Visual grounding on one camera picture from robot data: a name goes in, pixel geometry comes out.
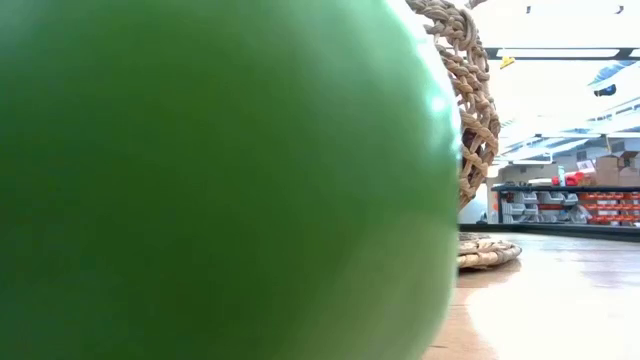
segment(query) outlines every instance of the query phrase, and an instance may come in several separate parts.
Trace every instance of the table surface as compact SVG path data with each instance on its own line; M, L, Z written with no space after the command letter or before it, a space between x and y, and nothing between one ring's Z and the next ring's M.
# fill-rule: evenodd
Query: table surface
M519 260L460 274L423 360L640 359L640 244L491 236Z

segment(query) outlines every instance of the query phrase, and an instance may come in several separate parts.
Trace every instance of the green ball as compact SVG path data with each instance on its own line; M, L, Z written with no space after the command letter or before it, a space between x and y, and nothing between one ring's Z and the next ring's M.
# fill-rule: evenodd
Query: green ball
M1 357L417 359L458 125L402 5L2 1Z

